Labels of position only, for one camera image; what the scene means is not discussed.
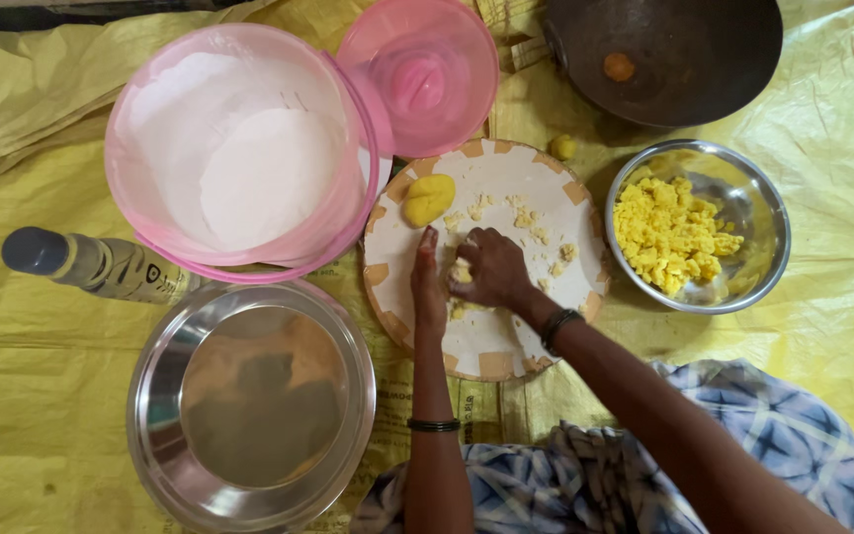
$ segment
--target round wooden board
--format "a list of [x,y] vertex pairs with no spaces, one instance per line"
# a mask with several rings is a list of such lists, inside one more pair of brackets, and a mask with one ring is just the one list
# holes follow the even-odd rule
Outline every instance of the round wooden board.
[[[529,277],[550,283],[549,295],[566,308],[585,307],[586,319],[598,315],[608,288],[608,253],[602,239],[601,220],[587,189],[572,172],[531,146],[509,140],[474,139],[441,156],[416,160],[391,180],[375,203],[364,231],[364,287],[378,319],[398,345],[413,350],[414,307],[410,274],[414,250],[422,229],[412,228],[403,217],[407,188],[415,179],[446,174],[457,184],[457,197],[445,215],[464,216],[448,231],[443,218],[433,223],[439,232],[437,262],[444,270],[454,260],[457,243],[475,227],[493,227],[521,243]],[[467,207],[478,196],[492,196],[480,221]],[[506,196],[516,195],[529,212],[541,214],[531,228],[517,228],[515,206]],[[532,228],[545,230],[546,240],[536,240]],[[564,271],[552,276],[560,261],[559,247],[575,244],[578,256],[562,262]],[[541,347],[539,336],[507,310],[468,310],[462,319],[450,319],[443,339],[444,367],[448,374],[470,380],[496,382],[543,369],[557,358]]]

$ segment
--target stainless steel bowl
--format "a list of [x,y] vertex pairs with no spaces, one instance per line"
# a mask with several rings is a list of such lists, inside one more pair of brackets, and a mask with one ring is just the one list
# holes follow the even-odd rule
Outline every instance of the stainless steel bowl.
[[[682,156],[658,158],[672,151]],[[674,297],[665,296],[635,273],[622,254],[613,225],[615,202],[625,187],[639,179],[632,172],[655,158],[659,163],[669,162],[656,166],[657,178],[685,176],[694,186],[694,196],[716,203],[720,209],[718,218],[733,223],[735,229],[731,233],[745,238],[739,251],[720,259],[723,272],[718,277],[704,283],[689,281]],[[727,172],[720,176],[698,172],[721,167]],[[605,231],[615,259],[634,283],[658,302],[682,312],[717,315],[744,309],[769,293],[789,260],[789,218],[783,199],[767,175],[737,152],[705,140],[660,142],[625,164],[609,190]]]
[[160,321],[137,361],[127,438],[153,500],[195,532],[287,532],[361,461],[375,385],[361,331],[295,280],[211,282]]

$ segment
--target bracelet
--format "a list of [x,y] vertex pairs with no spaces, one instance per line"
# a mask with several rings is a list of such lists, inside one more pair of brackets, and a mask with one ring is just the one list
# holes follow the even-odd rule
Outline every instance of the bracelet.
[[552,348],[552,338],[559,332],[563,324],[573,319],[582,319],[582,316],[576,310],[558,310],[552,313],[552,316],[546,321],[546,326],[543,327],[543,349],[546,349],[546,352],[558,357]]
[[408,419],[407,428],[415,432],[456,432],[460,430],[460,420],[453,421],[419,421]]

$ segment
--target blue tie-dye cloth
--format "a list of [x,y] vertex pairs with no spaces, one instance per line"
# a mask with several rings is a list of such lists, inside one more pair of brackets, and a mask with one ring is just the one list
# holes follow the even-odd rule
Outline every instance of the blue tie-dye cloth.
[[[823,401],[744,360],[653,367],[769,472],[854,531],[854,435]],[[463,460],[477,532],[707,532],[628,431],[563,421],[545,448],[465,445]],[[352,533],[402,532],[405,476],[401,464],[378,477]]]

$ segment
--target plastic bottle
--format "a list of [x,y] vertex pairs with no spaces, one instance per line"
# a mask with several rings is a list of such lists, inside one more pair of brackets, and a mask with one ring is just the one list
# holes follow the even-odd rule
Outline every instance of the plastic bottle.
[[6,237],[2,261],[14,271],[47,276],[92,295],[173,305],[200,285],[198,274],[123,239],[95,238],[26,226]]

